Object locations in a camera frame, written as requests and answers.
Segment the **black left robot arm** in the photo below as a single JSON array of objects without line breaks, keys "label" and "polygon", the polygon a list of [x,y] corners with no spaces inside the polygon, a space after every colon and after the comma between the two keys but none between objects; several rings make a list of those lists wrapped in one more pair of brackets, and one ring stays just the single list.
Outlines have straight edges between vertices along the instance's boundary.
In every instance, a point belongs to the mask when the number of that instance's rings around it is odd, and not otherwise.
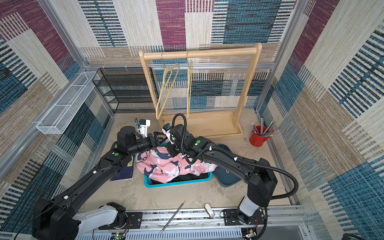
[{"label": "black left robot arm", "polygon": [[159,133],[141,136],[133,126],[121,128],[117,141],[99,162],[79,181],[51,200],[40,199],[33,210],[32,236],[38,240],[74,240],[99,227],[124,229],[128,217],[125,207],[111,202],[99,209],[78,213],[80,207],[105,182],[117,175],[132,158],[160,146]]}]

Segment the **black shorts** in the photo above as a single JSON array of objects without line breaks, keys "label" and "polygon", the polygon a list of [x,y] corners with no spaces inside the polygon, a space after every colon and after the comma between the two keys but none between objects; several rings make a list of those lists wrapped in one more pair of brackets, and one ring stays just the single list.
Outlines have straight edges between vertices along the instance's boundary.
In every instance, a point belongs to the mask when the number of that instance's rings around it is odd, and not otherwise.
[{"label": "black shorts", "polygon": [[[195,180],[205,180],[205,179],[208,179],[212,176],[212,173],[204,173],[204,174],[200,174],[199,176],[196,176],[196,175],[193,175],[193,174],[187,174],[187,175],[179,175],[177,176],[176,178],[174,178],[173,180],[169,181],[168,183],[166,184],[170,184],[170,183],[178,183],[178,182],[190,182],[190,181],[195,181]],[[152,179],[149,179],[149,178],[146,178],[146,181],[149,185],[161,185],[163,183],[161,182],[158,182],[158,181],[155,181],[155,180],[152,180]]]}]

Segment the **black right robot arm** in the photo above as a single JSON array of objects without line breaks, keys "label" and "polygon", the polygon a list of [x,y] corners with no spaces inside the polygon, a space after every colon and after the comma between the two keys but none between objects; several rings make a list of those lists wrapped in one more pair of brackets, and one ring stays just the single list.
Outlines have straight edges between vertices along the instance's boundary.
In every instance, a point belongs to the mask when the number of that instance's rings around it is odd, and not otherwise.
[{"label": "black right robot arm", "polygon": [[[183,124],[175,124],[177,117],[183,118]],[[205,137],[195,138],[187,131],[184,114],[176,114],[172,123],[163,126],[163,133],[169,139],[167,150],[172,157],[181,154],[190,166],[197,161],[215,164],[247,183],[247,195],[237,208],[241,224],[250,224],[255,212],[266,210],[271,200],[291,197],[299,189],[299,183],[292,174],[272,167],[265,159],[247,159],[219,147]],[[278,183],[276,173],[285,175],[293,182],[294,187],[290,192],[276,196],[273,194]]]}]

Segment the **yellow hanger of black shorts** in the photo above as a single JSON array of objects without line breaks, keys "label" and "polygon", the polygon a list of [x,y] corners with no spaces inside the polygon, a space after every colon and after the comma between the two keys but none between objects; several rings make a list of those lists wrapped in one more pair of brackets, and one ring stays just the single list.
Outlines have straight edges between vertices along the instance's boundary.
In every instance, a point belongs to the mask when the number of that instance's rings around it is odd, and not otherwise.
[{"label": "yellow hanger of black shorts", "polygon": [[188,94],[187,94],[187,117],[190,115],[190,109],[191,109],[191,99],[192,99],[192,81],[193,81],[193,61],[189,60],[189,52],[187,52],[186,55],[187,59],[187,77],[188,77],[188,82],[187,82],[187,87],[188,87]]}]

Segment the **pink patterned shorts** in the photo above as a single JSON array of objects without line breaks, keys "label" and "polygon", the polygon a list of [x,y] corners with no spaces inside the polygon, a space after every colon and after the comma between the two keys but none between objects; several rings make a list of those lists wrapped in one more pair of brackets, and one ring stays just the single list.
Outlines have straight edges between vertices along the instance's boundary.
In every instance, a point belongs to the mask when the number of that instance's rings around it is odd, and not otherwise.
[{"label": "pink patterned shorts", "polygon": [[166,184],[178,176],[191,174],[199,177],[213,172],[217,165],[197,160],[190,165],[181,154],[171,157],[166,147],[157,147],[135,156],[138,170],[147,178]]}]

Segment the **yellow hanger of beige shorts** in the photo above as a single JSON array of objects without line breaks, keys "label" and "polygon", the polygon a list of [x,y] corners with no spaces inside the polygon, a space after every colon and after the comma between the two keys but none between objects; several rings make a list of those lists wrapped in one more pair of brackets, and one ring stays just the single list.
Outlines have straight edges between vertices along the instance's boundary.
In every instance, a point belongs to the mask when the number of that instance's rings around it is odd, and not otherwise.
[{"label": "yellow hanger of beige shorts", "polygon": [[172,67],[166,67],[163,54],[161,54],[161,61],[164,64],[165,70],[163,74],[161,91],[158,99],[158,103],[156,105],[156,119],[159,120],[162,116],[162,113],[165,109],[168,98],[171,94],[172,89],[174,88],[176,79],[178,78],[180,72],[180,64],[175,63]]}]

